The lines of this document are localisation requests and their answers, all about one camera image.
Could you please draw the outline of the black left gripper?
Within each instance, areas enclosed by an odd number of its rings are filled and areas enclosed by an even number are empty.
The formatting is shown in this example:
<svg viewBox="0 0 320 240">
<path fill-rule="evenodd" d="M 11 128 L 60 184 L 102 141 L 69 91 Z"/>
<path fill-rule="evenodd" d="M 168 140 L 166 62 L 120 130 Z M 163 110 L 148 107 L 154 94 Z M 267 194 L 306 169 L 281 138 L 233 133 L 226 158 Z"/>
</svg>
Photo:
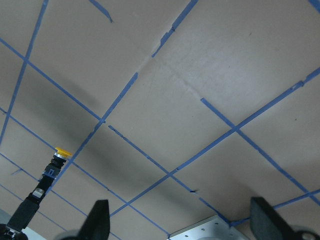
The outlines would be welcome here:
<svg viewBox="0 0 320 240">
<path fill-rule="evenodd" d="M 15 210 L 8 223 L 0 224 L 1 240 L 28 240 L 28 236 L 22 232 L 25 229 L 36 212 L 40 208 L 40 203 L 46 195 L 48 189 L 52 186 L 53 178 L 42 175 L 37 186 L 32 192 L 33 197 L 27 197 Z"/>
</svg>

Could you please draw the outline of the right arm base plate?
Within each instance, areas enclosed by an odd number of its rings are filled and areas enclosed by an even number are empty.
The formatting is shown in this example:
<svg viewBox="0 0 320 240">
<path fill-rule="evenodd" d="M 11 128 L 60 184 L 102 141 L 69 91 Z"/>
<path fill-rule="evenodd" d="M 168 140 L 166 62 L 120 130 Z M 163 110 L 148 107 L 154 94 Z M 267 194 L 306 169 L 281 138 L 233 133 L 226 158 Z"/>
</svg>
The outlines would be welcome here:
<svg viewBox="0 0 320 240">
<path fill-rule="evenodd" d="M 236 227 L 219 215 L 213 215 L 171 233 L 168 240 L 255 240 L 249 227 Z"/>
</svg>

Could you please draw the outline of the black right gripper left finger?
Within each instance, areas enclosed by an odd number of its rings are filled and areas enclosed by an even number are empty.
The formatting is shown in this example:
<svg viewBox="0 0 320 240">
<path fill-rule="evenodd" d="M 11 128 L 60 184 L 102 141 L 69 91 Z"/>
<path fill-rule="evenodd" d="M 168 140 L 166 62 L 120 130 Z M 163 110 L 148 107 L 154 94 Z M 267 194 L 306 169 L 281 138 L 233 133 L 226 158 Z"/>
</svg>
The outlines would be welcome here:
<svg viewBox="0 0 320 240">
<path fill-rule="evenodd" d="M 109 201 L 107 199 L 97 200 L 78 232 L 78 239 L 107 240 L 110 228 Z"/>
</svg>

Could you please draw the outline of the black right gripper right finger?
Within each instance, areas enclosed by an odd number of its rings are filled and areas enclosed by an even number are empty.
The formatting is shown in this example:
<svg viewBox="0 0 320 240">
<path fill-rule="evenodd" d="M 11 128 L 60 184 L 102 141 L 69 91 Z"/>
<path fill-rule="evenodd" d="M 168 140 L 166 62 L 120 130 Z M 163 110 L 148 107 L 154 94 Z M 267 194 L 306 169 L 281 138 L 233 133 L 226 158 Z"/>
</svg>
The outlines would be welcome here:
<svg viewBox="0 0 320 240">
<path fill-rule="evenodd" d="M 294 230 L 263 197 L 250 199 L 250 229 L 257 240 L 293 240 Z"/>
</svg>

